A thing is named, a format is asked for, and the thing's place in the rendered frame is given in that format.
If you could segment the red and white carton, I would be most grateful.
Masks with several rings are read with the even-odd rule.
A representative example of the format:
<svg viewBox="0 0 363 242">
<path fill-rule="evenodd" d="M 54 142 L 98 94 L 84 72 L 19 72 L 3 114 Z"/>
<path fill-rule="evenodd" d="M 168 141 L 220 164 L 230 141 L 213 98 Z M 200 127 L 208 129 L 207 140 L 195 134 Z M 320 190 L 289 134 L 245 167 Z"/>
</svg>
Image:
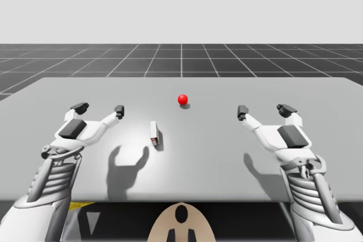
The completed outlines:
<svg viewBox="0 0 363 242">
<path fill-rule="evenodd" d="M 150 140 L 154 146 L 159 145 L 159 130 L 156 121 L 150 122 Z"/>
</svg>

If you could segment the tan robot part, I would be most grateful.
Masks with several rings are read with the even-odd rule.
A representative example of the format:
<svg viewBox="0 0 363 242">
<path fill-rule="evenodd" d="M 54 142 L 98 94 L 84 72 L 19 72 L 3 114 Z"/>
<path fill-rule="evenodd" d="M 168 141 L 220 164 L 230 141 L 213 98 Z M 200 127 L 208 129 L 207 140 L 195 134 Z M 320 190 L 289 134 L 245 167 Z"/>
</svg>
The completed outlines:
<svg viewBox="0 0 363 242">
<path fill-rule="evenodd" d="M 194 206 L 179 202 L 166 208 L 157 217 L 147 242 L 167 242 L 168 234 L 175 232 L 175 242 L 189 242 L 189 233 L 196 242 L 216 242 L 212 228 L 204 215 Z"/>
</svg>

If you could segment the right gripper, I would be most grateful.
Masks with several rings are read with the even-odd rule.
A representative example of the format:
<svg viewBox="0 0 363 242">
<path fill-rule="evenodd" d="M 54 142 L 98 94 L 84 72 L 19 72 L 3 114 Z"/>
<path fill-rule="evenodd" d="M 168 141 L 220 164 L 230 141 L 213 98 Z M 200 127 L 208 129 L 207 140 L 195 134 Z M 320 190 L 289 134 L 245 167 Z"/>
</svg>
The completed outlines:
<svg viewBox="0 0 363 242">
<path fill-rule="evenodd" d="M 311 140 L 301 129 L 302 117 L 287 104 L 277 105 L 278 113 L 285 119 L 285 125 L 263 125 L 249 114 L 245 105 L 239 105 L 237 119 L 250 132 L 256 130 L 256 137 L 262 147 L 274 154 L 280 161 L 289 162 L 296 158 L 315 159 L 311 151 Z"/>
</svg>

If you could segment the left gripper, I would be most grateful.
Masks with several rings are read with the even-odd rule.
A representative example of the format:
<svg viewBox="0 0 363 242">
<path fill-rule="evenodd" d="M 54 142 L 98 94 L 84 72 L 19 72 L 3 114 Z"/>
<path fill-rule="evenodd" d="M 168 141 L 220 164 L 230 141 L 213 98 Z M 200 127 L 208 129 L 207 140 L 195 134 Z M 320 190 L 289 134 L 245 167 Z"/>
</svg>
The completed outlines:
<svg viewBox="0 0 363 242">
<path fill-rule="evenodd" d="M 125 108 L 118 105 L 113 113 L 98 121 L 85 121 L 77 119 L 86 113 L 89 103 L 78 103 L 65 113 L 64 124 L 55 132 L 53 145 L 63 148 L 74 148 L 82 143 L 87 143 L 96 139 L 98 131 L 105 133 L 123 119 Z"/>
</svg>

